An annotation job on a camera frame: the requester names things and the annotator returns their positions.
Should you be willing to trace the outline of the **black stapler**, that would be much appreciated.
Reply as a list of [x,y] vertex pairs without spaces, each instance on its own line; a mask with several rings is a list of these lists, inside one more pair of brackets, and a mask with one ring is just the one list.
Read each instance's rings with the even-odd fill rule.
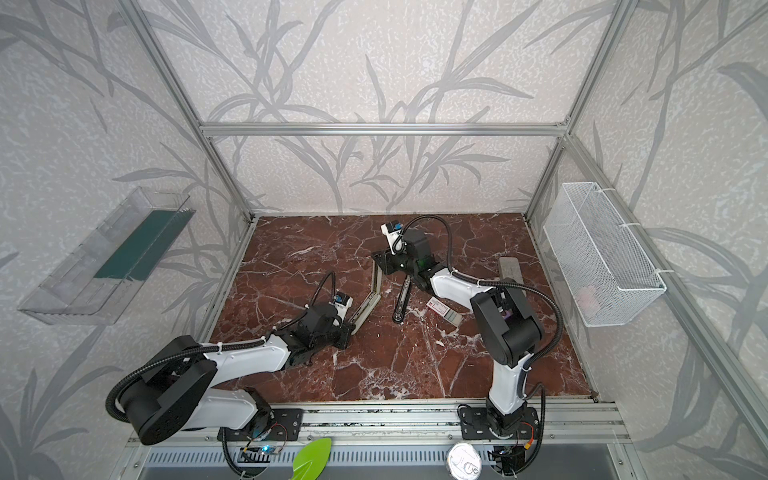
[[392,314],[392,320],[396,324],[402,324],[407,315],[410,296],[412,293],[412,280],[410,276],[406,276],[402,286],[400,288],[397,301],[395,303],[394,311]]

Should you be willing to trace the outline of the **red white staples box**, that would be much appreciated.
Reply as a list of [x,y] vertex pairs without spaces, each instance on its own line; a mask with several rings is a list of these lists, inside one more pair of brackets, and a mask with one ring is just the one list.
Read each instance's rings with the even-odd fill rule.
[[455,327],[459,327],[463,321],[461,314],[436,297],[428,300],[427,307]]

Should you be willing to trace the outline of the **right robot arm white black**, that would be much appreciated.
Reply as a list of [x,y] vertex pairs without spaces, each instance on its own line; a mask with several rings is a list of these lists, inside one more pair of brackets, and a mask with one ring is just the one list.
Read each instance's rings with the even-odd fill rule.
[[[413,287],[436,299],[457,303],[474,315],[483,345],[493,359],[492,385],[483,407],[460,405],[457,415],[465,440],[515,439],[528,444],[541,441],[544,432],[546,393],[540,407],[528,404],[525,392],[532,365],[547,355],[562,338],[561,312],[543,292],[514,280],[483,280],[458,272],[452,250],[443,262],[434,255],[426,234],[412,222],[393,221],[381,226],[388,247],[372,255],[384,275],[405,274],[392,319],[401,323]],[[530,292],[553,310],[557,326],[550,341],[538,348],[544,328],[526,296]]]

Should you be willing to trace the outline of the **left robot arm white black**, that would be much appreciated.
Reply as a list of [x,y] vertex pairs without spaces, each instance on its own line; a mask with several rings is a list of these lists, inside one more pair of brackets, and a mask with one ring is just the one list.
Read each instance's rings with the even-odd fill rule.
[[234,343],[198,343],[183,335],[126,375],[108,393],[105,408],[129,423],[144,445],[179,431],[226,428],[254,433],[271,425],[269,404],[255,391],[223,390],[221,384],[308,362],[327,348],[343,350],[354,330],[345,316],[351,297],[308,306],[268,336]]

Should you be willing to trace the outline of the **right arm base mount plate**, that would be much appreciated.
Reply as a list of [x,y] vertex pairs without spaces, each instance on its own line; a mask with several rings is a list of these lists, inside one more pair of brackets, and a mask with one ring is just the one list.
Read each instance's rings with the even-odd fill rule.
[[510,414],[491,407],[460,404],[457,415],[464,440],[534,440],[539,426],[536,409],[524,403]]

